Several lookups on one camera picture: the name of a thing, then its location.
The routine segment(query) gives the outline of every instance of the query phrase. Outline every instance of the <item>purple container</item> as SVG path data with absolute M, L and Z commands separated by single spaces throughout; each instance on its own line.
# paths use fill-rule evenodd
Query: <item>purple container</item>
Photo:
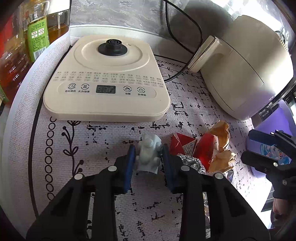
M 262 131 L 267 134 L 274 132 L 275 130 L 282 130 L 289 135 L 296 136 L 296 125 L 290 107 L 285 103 L 285 101 L 280 100 L 279 107 L 269 117 L 267 117 L 266 120 L 260 123 L 255 130 Z M 252 141 L 249 138 L 247 138 L 246 146 L 250 151 L 277 159 L 280 165 L 289 164 L 291 161 L 286 154 L 274 146 L 271 147 Z M 251 169 L 255 177 L 265 177 L 265 173 L 258 172 L 253 167 L 251 167 Z

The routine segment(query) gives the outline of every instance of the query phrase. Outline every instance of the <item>red paper piece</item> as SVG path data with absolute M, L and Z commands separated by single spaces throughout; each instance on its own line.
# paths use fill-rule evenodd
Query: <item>red paper piece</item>
M 214 151 L 214 136 L 211 134 L 204 134 L 200 141 L 196 144 L 193 152 L 193 157 L 198 158 L 204 165 L 205 170 L 208 171 L 212 161 Z
M 174 133 L 172 137 L 172 142 L 170 143 L 170 154 L 171 155 L 177 155 L 178 153 L 181 153 L 183 155 L 185 155 L 186 153 L 188 154 L 188 152 L 190 151 L 190 148 L 192 148 L 195 145 L 195 142 L 193 141 L 196 141 L 196 139 L 193 137 L 185 136 L 180 133 Z

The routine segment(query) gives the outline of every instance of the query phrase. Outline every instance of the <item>silver screw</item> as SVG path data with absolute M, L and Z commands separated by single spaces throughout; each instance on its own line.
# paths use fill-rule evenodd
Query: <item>silver screw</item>
M 221 174 L 221 173 L 216 173 L 215 174 L 215 178 L 217 178 L 217 179 L 223 179 L 223 175 Z
M 117 170 L 117 167 L 116 166 L 110 166 L 108 167 L 108 171 L 110 172 L 115 172 Z
M 83 178 L 83 175 L 82 175 L 81 173 L 77 173 L 77 174 L 74 176 L 74 178 L 75 178 L 76 180 L 80 180 L 80 179 Z
M 183 166 L 181 166 L 181 170 L 184 171 L 184 172 L 187 172 L 187 171 L 190 170 L 190 167 L 186 166 L 186 165 L 183 165 Z

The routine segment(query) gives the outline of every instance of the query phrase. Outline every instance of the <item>cable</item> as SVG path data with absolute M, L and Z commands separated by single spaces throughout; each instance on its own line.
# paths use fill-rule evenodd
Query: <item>cable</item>
M 168 5 L 167 4 L 170 4 L 171 6 L 173 6 L 175 9 L 177 9 L 179 12 L 181 12 L 182 14 L 184 14 L 191 22 L 193 22 L 199 29 L 199 32 L 200 32 L 200 43 L 196 49 L 196 51 L 193 53 L 192 57 L 190 58 L 190 60 L 184 65 L 184 67 L 179 71 L 177 72 L 175 75 L 167 78 L 164 80 L 165 83 L 171 81 L 172 79 L 176 78 L 177 76 L 179 76 L 187 67 L 188 65 L 190 64 L 190 62 L 193 60 L 194 56 L 197 54 L 197 52 L 200 50 L 200 47 L 202 46 L 202 29 L 201 27 L 199 26 L 199 24 L 194 21 L 187 13 L 185 13 L 182 9 L 180 9 L 179 7 L 177 7 L 175 4 L 171 3 L 170 1 L 168 0 L 163 0 L 165 3 L 166 3 L 166 14 L 165 14 L 165 17 L 166 17 L 166 21 L 167 21 L 167 27 L 168 27 L 168 30 L 170 29 L 170 25 L 169 25 L 169 21 L 168 21 L 168 14 L 167 14 L 167 7 Z M 177 39 L 175 37 L 173 37 L 173 39 L 178 43 L 178 44 L 181 44 L 179 41 L 177 41 Z
M 177 40 L 177 38 L 173 35 L 171 29 L 170 29 L 170 22 L 169 22 L 169 18 L 168 18 L 168 3 L 165 2 L 165 20 L 166 20 L 166 24 L 168 27 L 168 32 L 171 35 L 171 37 L 184 49 L 186 49 L 189 53 L 193 54 L 193 51 L 191 51 L 190 49 L 188 49 L 186 46 L 184 46 L 179 40 Z
M 283 36 L 283 38 L 284 38 L 284 44 L 286 44 L 286 38 L 285 38 L 285 35 L 281 32 L 281 31 L 275 31 L 277 34 L 280 34 L 280 35 L 282 35 Z

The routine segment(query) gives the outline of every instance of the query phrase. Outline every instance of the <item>green label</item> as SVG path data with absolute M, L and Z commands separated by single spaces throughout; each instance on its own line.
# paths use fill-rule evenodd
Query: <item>green label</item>
M 4 103 L 7 103 L 9 101 L 9 99 L 7 98 L 6 94 L 4 93 L 1 85 L 0 85 L 0 97 L 4 101 Z
M 28 45 L 32 62 L 49 46 L 46 18 L 28 26 Z

